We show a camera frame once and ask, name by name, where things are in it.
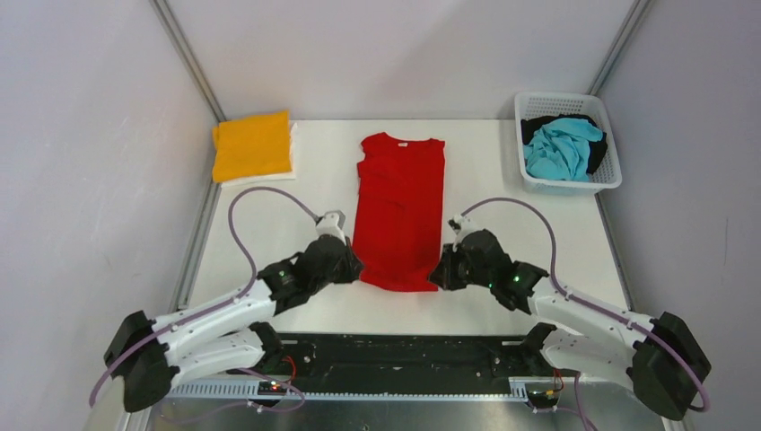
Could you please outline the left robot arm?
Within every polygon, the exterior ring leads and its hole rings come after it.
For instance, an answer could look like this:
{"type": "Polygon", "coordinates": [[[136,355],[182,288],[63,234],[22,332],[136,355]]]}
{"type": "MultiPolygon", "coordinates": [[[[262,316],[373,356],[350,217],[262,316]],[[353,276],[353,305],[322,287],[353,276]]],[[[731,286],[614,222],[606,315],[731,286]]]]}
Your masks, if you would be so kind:
{"type": "Polygon", "coordinates": [[[154,319],[129,314],[104,354],[108,375],[123,380],[124,410],[150,408],[209,374],[255,367],[273,373],[284,351],[270,320],[330,284],[353,283],[362,270],[349,240],[323,234],[305,251],[267,265],[251,285],[197,308],[154,319]]]}

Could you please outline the aluminium frame rail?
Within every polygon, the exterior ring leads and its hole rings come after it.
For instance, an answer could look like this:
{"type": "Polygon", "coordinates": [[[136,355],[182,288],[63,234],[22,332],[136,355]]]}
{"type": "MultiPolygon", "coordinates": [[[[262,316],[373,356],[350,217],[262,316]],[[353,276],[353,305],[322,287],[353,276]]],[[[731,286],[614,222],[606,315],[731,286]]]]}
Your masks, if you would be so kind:
{"type": "MultiPolygon", "coordinates": [[[[557,370],[557,371],[559,371],[561,374],[564,374],[564,375],[568,375],[568,374],[570,374],[571,372],[573,372],[573,370],[557,369],[557,368],[554,368],[554,367],[552,367],[552,368],[553,368],[553,370],[557,370]]],[[[226,372],[220,372],[220,373],[217,373],[217,374],[221,374],[221,373],[226,373],[226,374],[245,374],[246,372],[249,372],[249,371],[252,371],[252,372],[256,372],[256,371],[254,371],[254,369],[253,369],[253,368],[236,368],[236,369],[228,370],[228,371],[226,371],[226,372]]],[[[261,374],[261,373],[258,373],[258,374],[260,374],[261,376],[268,376],[267,374],[261,374]]],[[[195,380],[192,380],[192,381],[189,381],[189,382],[183,383],[183,384],[181,384],[181,385],[177,386],[176,388],[178,388],[178,387],[180,387],[180,386],[183,386],[183,385],[188,385],[188,384],[192,383],[192,382],[193,382],[193,381],[195,381],[195,380]]],[[[517,382],[516,382],[516,383],[517,383],[517,389],[516,389],[516,391],[515,391],[514,393],[512,393],[512,394],[498,394],[498,395],[437,395],[437,396],[433,396],[433,395],[388,395],[388,394],[381,394],[381,395],[358,395],[358,394],[314,394],[314,393],[311,393],[311,394],[313,394],[313,395],[315,395],[315,396],[318,396],[318,397],[328,397],[328,396],[364,397],[364,396],[369,396],[369,397],[412,397],[412,398],[415,398],[415,399],[428,399],[428,398],[436,399],[436,398],[451,398],[451,397],[460,397],[460,396],[465,396],[465,397],[487,397],[487,396],[502,396],[502,395],[515,395],[515,394],[517,394],[517,393],[518,393],[518,380],[517,380],[517,382]]]]}

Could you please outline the folded white t-shirt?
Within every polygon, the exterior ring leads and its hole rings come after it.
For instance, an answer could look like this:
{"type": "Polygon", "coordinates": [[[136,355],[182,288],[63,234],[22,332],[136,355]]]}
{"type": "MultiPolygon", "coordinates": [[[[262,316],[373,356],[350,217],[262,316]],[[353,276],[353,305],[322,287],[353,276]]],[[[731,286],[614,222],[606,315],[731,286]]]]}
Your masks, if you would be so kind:
{"type": "Polygon", "coordinates": [[[298,154],[300,152],[299,144],[298,144],[299,130],[298,130],[298,123],[296,121],[289,122],[289,133],[290,133],[289,161],[291,163],[290,171],[265,174],[265,175],[252,175],[247,177],[240,177],[234,180],[221,182],[220,187],[225,189],[229,187],[249,185],[249,184],[267,182],[267,181],[295,180],[297,177],[296,175],[296,168],[298,165],[297,159],[298,159],[298,154]]]}

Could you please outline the right controller board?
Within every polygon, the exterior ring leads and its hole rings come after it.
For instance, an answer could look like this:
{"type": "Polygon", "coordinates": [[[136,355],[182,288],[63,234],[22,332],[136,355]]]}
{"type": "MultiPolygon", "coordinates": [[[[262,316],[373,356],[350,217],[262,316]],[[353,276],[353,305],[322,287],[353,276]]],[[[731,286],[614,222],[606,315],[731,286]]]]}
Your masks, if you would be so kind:
{"type": "Polygon", "coordinates": [[[526,404],[535,410],[554,410],[560,399],[560,391],[529,391],[526,404]]]}

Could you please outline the folded orange t-shirt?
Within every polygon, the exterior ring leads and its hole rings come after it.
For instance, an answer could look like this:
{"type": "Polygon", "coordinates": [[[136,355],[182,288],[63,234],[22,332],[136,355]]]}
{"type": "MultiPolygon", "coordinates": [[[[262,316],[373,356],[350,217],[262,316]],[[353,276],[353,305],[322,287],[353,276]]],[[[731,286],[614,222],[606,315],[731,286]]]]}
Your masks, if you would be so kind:
{"type": "Polygon", "coordinates": [[[293,173],[287,110],[221,122],[212,138],[216,183],[293,173]]]}

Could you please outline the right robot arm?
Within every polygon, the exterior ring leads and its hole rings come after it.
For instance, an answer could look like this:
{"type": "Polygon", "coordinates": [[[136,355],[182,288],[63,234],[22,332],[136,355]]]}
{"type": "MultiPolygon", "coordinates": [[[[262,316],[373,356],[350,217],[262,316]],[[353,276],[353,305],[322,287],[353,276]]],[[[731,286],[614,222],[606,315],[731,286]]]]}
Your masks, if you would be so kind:
{"type": "Polygon", "coordinates": [[[677,315],[653,318],[571,290],[561,294],[546,270],[512,260],[486,229],[444,244],[429,279],[447,291],[485,287],[504,308],[538,318],[520,352],[528,372],[541,375],[554,367],[591,374],[628,389],[670,420],[694,409],[697,386],[711,372],[677,315]]]}

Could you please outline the white plastic basket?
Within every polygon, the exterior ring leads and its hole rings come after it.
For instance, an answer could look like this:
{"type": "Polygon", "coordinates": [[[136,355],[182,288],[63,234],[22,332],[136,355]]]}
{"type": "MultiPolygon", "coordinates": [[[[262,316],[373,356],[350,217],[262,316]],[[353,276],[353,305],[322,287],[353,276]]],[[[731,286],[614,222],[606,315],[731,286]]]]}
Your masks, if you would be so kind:
{"type": "Polygon", "coordinates": [[[594,195],[622,182],[601,99],[565,92],[520,92],[514,99],[518,162],[526,189],[594,195]]]}

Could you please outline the controller board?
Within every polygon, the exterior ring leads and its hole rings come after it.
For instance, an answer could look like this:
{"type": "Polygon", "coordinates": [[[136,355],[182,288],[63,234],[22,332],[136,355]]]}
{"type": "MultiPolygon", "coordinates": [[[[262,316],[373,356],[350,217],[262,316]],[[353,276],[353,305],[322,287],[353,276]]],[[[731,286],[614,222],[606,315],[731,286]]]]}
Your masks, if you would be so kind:
{"type": "Polygon", "coordinates": [[[560,391],[529,391],[526,404],[535,410],[554,410],[560,399],[560,391]]]}
{"type": "Polygon", "coordinates": [[[258,383],[257,395],[264,396],[285,396],[289,392],[288,388],[282,383],[275,381],[261,381],[258,383]]]}

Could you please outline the red t-shirt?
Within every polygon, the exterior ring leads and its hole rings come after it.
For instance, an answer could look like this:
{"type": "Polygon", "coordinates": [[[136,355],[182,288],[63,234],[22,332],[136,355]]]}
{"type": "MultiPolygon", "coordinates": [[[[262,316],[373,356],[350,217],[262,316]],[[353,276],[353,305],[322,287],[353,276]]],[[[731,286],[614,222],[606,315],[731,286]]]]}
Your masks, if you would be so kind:
{"type": "Polygon", "coordinates": [[[366,137],[357,164],[354,251],[361,281],[398,293],[429,293],[442,246],[445,143],[366,137]]]}

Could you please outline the left controller board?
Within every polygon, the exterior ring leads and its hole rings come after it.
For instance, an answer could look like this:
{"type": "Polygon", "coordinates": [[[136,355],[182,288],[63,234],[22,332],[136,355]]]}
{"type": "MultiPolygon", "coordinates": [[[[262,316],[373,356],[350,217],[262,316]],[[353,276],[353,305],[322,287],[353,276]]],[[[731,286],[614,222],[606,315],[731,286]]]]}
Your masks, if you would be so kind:
{"type": "Polygon", "coordinates": [[[261,381],[258,383],[257,395],[264,396],[285,396],[289,392],[288,388],[282,383],[275,381],[261,381]]]}

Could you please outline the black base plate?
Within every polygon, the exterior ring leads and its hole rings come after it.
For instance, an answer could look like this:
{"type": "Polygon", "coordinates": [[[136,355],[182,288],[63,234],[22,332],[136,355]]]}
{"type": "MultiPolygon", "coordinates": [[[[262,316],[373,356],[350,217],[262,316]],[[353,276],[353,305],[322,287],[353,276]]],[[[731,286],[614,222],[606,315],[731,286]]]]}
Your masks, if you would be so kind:
{"type": "Polygon", "coordinates": [[[521,336],[283,333],[254,371],[303,392],[358,395],[512,394],[520,378],[553,377],[521,336]]]}

